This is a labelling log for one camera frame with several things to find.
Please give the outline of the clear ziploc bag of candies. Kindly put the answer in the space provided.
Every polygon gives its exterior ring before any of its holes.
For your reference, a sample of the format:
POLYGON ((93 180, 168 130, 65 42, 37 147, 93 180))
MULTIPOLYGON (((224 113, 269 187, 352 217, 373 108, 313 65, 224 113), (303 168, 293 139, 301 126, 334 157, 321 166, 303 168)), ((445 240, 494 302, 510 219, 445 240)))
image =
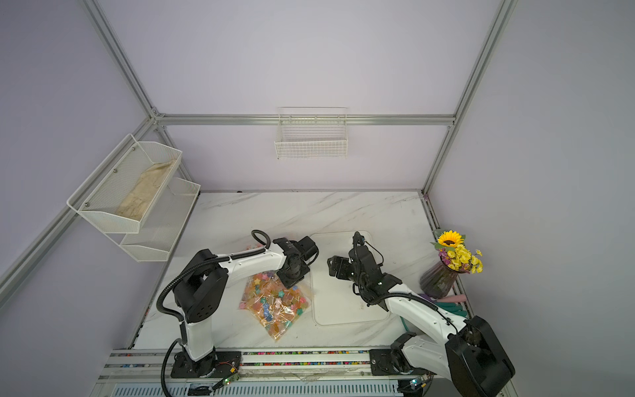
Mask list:
POLYGON ((298 286, 287 288, 274 271, 251 276, 239 309, 250 312, 275 341, 308 312, 309 298, 298 286))

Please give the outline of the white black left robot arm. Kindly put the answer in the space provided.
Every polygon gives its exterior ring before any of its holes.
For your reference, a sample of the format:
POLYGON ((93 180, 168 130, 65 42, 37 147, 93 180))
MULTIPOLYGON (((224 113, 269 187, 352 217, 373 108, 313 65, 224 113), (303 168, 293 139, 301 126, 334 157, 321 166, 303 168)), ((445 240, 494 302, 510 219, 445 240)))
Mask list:
POLYGON ((225 378, 240 366, 241 352, 218 353, 212 336, 212 315, 218 310, 231 281, 273 271, 290 289, 304 279, 319 249, 310 237, 299 241, 272 239, 258 229, 251 236, 259 247, 238 253, 216 255, 198 251, 187 266, 170 281, 155 300, 156 310, 175 318, 180 337, 164 357, 161 380, 165 381, 168 360, 175 363, 172 379, 225 378))

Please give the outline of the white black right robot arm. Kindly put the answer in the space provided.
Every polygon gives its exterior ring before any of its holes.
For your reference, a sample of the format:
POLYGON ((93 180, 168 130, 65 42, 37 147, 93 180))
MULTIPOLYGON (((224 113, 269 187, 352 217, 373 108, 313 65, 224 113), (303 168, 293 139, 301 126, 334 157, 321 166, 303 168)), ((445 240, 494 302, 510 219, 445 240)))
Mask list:
POLYGON ((382 271, 375 249, 360 234, 347 256, 327 260, 329 275, 350 281, 367 306, 378 306, 419 329, 405 332, 388 348, 370 350, 373 375, 411 375, 405 395, 424 394, 439 375, 463 396, 496 396, 516 370, 492 327, 481 317, 466 319, 416 294, 401 279, 382 271))

